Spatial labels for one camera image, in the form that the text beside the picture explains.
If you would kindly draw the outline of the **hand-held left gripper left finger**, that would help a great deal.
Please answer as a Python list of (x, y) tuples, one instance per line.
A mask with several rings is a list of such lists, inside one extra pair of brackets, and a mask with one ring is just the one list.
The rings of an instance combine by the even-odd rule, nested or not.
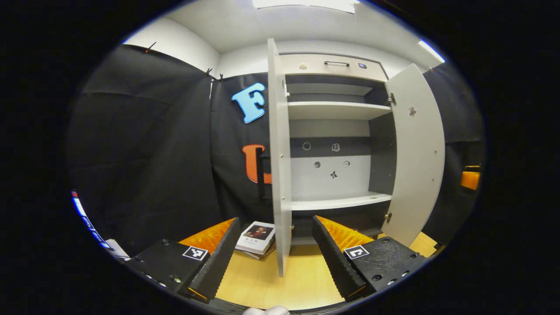
[(127, 267), (166, 291), (208, 304), (240, 235), (240, 220), (234, 217), (180, 242), (162, 239), (128, 260)]

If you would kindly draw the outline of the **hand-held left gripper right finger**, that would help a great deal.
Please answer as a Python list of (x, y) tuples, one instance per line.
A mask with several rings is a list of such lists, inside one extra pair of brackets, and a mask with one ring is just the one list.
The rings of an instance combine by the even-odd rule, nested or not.
[(346, 302), (393, 287), (427, 263), (391, 237), (373, 239), (324, 217), (312, 218), (312, 236)]

